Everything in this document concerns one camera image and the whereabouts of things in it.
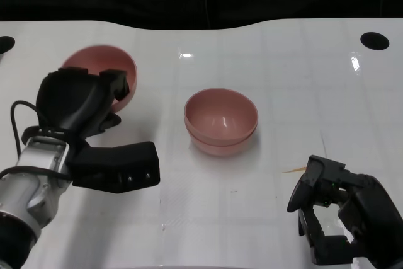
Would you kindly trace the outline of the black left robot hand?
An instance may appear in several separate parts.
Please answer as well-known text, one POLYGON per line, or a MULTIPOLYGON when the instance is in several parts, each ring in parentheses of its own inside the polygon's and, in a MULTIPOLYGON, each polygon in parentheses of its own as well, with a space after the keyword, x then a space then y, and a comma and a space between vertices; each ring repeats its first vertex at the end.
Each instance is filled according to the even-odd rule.
POLYGON ((82 139, 101 134, 120 124, 112 105, 129 92, 125 71, 90 74, 83 68, 60 68, 40 85, 36 100, 39 126, 82 139))

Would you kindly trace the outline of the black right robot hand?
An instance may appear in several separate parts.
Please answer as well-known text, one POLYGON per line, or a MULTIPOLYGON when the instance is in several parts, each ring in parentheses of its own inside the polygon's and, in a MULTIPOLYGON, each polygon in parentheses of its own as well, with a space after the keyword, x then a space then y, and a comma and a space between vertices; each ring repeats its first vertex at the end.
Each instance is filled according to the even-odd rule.
POLYGON ((402 268, 402 216, 375 177, 311 155, 287 210, 298 213, 298 232, 307 238, 314 264, 344 265, 366 258, 375 268, 402 268), (352 241, 324 234, 314 206, 332 204, 339 207, 338 217, 352 241))

